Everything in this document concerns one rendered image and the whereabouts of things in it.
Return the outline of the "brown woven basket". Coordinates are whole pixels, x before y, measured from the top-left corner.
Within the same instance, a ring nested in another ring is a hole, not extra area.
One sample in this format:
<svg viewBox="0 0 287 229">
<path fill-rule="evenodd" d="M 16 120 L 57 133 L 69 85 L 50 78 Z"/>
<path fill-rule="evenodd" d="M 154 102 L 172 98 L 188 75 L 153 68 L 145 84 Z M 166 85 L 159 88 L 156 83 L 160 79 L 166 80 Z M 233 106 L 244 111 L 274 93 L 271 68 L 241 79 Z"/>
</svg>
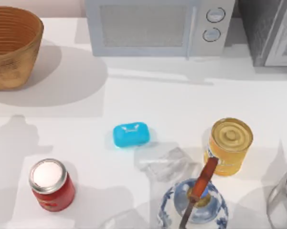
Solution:
<svg viewBox="0 0 287 229">
<path fill-rule="evenodd" d="M 0 6 L 0 91 L 23 86 L 35 65 L 44 25 L 34 13 Z"/>
</svg>

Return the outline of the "yellow can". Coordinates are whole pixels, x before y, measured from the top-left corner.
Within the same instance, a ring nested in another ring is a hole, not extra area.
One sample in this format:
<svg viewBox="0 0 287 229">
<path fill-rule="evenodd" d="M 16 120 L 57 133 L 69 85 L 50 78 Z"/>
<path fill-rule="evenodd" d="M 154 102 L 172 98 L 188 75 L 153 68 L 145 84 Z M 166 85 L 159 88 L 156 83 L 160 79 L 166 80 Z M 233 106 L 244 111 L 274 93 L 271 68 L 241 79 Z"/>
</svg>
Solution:
<svg viewBox="0 0 287 229">
<path fill-rule="evenodd" d="M 231 117 L 220 119 L 212 126 L 204 161 L 218 158 L 214 173 L 232 176 L 240 170 L 253 138 L 252 130 L 243 121 Z"/>
</svg>

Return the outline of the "round microwave knob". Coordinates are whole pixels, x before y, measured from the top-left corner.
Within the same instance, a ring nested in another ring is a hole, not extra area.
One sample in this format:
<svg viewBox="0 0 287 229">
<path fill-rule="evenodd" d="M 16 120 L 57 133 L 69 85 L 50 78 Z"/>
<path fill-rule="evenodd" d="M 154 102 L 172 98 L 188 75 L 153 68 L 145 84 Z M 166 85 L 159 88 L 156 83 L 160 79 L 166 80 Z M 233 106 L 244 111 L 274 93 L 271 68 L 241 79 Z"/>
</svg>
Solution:
<svg viewBox="0 0 287 229">
<path fill-rule="evenodd" d="M 219 29 L 211 28 L 203 32 L 202 38 L 206 42 L 215 42 L 220 38 L 220 36 L 221 36 L 221 32 Z"/>
<path fill-rule="evenodd" d="M 225 18 L 225 10 L 223 8 L 214 8 L 208 10 L 206 19 L 211 23 L 218 23 Z"/>
</svg>

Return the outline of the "pale microwave oven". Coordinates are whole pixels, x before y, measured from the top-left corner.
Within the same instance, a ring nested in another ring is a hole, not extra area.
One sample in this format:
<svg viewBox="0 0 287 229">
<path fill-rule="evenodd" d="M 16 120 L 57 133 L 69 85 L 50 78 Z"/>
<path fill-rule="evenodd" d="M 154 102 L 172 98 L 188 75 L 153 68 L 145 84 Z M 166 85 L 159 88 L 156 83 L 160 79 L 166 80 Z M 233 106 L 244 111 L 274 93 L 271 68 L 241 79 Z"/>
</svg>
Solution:
<svg viewBox="0 0 287 229">
<path fill-rule="evenodd" d="M 85 0 L 90 42 L 95 56 L 185 57 L 192 8 L 196 18 L 192 57 L 220 56 L 234 11 L 235 0 Z M 206 19 L 210 9 L 223 8 L 218 23 Z M 215 42 L 206 42 L 205 30 L 221 32 Z"/>
</svg>

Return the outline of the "red can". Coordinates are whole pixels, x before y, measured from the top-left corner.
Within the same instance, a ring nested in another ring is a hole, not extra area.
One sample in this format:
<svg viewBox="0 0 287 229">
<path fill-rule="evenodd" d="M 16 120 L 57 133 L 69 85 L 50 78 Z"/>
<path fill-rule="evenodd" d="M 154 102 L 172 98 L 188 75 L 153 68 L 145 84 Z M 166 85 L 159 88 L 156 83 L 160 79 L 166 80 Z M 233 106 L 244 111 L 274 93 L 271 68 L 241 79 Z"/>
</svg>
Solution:
<svg viewBox="0 0 287 229">
<path fill-rule="evenodd" d="M 65 165 L 54 158 L 40 160 L 31 167 L 29 184 L 40 206 L 50 212 L 66 209 L 75 197 Z"/>
</svg>

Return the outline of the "blue soap bar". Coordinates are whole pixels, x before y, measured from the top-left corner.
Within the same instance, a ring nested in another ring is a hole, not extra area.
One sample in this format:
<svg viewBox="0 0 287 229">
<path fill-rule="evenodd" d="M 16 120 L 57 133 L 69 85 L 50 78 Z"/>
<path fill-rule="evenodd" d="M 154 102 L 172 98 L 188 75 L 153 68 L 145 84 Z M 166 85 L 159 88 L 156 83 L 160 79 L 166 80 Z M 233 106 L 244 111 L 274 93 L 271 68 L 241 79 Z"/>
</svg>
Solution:
<svg viewBox="0 0 287 229">
<path fill-rule="evenodd" d="M 144 122 L 117 125 L 113 129 L 113 140 L 117 147 L 144 145 L 150 141 L 148 125 Z"/>
</svg>

